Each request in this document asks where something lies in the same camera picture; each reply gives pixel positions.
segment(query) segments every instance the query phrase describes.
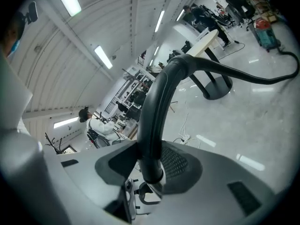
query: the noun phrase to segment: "person in black clothing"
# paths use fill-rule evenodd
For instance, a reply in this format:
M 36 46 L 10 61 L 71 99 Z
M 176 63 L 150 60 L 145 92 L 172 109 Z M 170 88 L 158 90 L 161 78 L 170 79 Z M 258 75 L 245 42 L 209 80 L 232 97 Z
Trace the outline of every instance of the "person in black clothing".
M 220 26 L 216 23 L 215 20 L 213 20 L 211 17 L 208 17 L 204 14 L 204 12 L 199 7 L 189 7 L 188 5 L 185 5 L 183 7 L 184 11 L 186 13 L 192 13 L 196 19 L 196 23 L 201 22 L 205 26 L 208 27 L 210 31 L 213 31 L 214 29 L 217 29 L 219 31 L 218 37 L 222 39 L 225 43 L 224 47 L 227 47 L 231 44 L 226 34 L 222 31 Z
M 120 102 L 117 101 L 116 104 L 118 104 L 118 109 L 119 109 L 121 112 L 127 113 L 128 108 L 126 108 L 122 103 L 120 103 Z

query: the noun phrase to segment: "face mask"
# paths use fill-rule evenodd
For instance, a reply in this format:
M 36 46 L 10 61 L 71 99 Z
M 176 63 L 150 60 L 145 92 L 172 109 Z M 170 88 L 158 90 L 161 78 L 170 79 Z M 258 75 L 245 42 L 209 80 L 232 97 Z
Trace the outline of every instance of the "face mask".
M 14 45 L 12 46 L 12 48 L 11 48 L 11 50 L 10 50 L 9 56 L 10 56 L 11 54 L 13 54 L 13 53 L 17 50 L 19 44 L 20 44 L 20 40 L 16 40 L 15 43 L 14 43 Z

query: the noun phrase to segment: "white tabletop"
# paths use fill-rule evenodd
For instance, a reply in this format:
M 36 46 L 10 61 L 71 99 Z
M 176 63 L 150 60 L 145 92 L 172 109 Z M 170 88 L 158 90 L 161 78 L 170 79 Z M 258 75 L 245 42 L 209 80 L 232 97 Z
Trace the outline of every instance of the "white tabletop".
M 187 54 L 192 55 L 193 57 L 200 57 L 200 55 L 205 51 L 206 48 L 211 45 L 211 43 L 216 39 L 218 36 L 219 31 L 217 29 L 211 31 L 210 33 L 206 34 L 199 42 L 197 42 L 194 46 L 188 50 Z

